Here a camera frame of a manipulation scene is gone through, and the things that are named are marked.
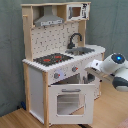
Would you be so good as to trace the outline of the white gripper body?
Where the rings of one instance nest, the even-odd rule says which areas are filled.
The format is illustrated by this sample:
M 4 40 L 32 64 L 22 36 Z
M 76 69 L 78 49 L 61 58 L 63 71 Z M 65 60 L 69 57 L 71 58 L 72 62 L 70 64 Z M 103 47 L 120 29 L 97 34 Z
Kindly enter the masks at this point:
M 85 70 L 91 73 L 92 75 L 98 77 L 102 81 L 111 82 L 114 79 L 114 77 L 112 75 L 107 75 L 104 72 L 102 72 L 100 69 L 100 64 L 101 61 L 94 59 L 92 62 L 89 62 L 85 66 Z

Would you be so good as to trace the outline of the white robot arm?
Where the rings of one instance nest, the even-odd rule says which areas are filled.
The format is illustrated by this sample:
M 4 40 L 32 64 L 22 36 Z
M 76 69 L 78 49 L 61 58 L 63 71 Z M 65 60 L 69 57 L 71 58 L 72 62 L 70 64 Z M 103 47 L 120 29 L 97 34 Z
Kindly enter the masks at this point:
M 105 60 L 94 59 L 85 70 L 100 80 L 111 83 L 117 91 L 128 92 L 128 61 L 120 53 L 113 53 Z

